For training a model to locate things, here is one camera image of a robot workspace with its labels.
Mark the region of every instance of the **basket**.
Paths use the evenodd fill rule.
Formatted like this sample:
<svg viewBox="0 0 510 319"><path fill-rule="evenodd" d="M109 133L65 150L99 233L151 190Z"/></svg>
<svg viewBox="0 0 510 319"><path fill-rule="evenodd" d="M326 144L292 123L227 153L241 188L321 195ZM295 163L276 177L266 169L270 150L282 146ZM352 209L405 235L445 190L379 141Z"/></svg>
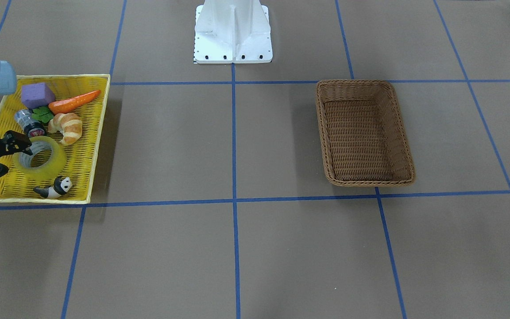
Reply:
<svg viewBox="0 0 510 319"><path fill-rule="evenodd" d="M0 163L9 167L9 172L0 178L0 202L87 204L92 193L110 76L109 74L18 76L16 92L5 96L0 103L0 139L8 130L23 131L14 120L16 111L26 108L21 102L21 87L39 82L46 83L56 95L57 100L75 97L96 89L101 90L96 99L73 111L82 121L81 138L72 145L61 145L66 152L67 162L60 175L70 177L72 188L67 194L57 199L41 198L33 192L33 188L51 185L53 180L27 178L13 165L12 156L4 156L0 158ZM49 134L49 136L57 142L62 139L60 133Z"/></svg>
<svg viewBox="0 0 510 319"><path fill-rule="evenodd" d="M405 186L415 178L393 86L323 80L316 111L326 178L338 186Z"/></svg>

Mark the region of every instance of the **yellow basket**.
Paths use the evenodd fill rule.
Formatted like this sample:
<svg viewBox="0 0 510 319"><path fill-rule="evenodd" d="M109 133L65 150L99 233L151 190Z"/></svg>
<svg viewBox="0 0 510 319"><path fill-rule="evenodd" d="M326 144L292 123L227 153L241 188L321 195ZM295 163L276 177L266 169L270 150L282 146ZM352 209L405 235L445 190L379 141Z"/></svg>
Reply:
<svg viewBox="0 0 510 319"><path fill-rule="evenodd" d="M9 172L0 178L0 202L50 202L61 204L87 204L90 201L93 177L96 170L97 152L100 145L101 129L103 127L105 105L109 93L109 74L83 75L33 75L17 77L17 90L13 95L5 96L0 103L0 139L6 131L23 130L15 122L14 115L20 109L25 109L21 102L21 87L23 85L44 82L54 92L57 100L75 97L90 91L100 89L100 95L81 107L76 113L82 121L82 136L76 143L64 146L67 163L60 172L61 176L69 176L72 188L58 199L41 198L33 192L35 186L48 186L49 180L32 180L27 178L13 165L12 156L0 158L0 163L9 167ZM50 136L60 141L62 135L53 133Z"/></svg>

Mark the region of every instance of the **white metal bracket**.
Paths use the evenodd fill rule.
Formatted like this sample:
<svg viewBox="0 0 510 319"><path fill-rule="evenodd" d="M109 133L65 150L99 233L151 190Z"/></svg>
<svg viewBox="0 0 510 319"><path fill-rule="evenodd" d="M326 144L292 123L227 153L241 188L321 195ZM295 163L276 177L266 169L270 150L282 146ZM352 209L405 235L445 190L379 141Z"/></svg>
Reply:
<svg viewBox="0 0 510 319"><path fill-rule="evenodd" d="M259 0L205 0L196 8L196 63L273 60L269 8Z"/></svg>

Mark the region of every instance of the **croissant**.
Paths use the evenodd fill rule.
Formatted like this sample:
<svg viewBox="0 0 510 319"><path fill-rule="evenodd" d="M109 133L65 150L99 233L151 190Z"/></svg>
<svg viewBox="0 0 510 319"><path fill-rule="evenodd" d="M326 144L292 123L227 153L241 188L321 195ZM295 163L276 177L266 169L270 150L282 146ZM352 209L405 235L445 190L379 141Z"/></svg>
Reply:
<svg viewBox="0 0 510 319"><path fill-rule="evenodd" d="M74 113L58 113L48 123L48 132L62 133L62 145L71 145L81 137L81 119Z"/></svg>

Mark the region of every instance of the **brown wicker basket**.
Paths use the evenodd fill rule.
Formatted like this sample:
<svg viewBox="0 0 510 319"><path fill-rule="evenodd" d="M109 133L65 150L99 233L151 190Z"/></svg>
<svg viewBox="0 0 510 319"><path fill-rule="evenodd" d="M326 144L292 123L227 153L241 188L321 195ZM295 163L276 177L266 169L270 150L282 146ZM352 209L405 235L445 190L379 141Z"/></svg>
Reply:
<svg viewBox="0 0 510 319"><path fill-rule="evenodd" d="M386 81L323 80L316 111L326 178L338 186L405 186L415 178L401 111Z"/></svg>

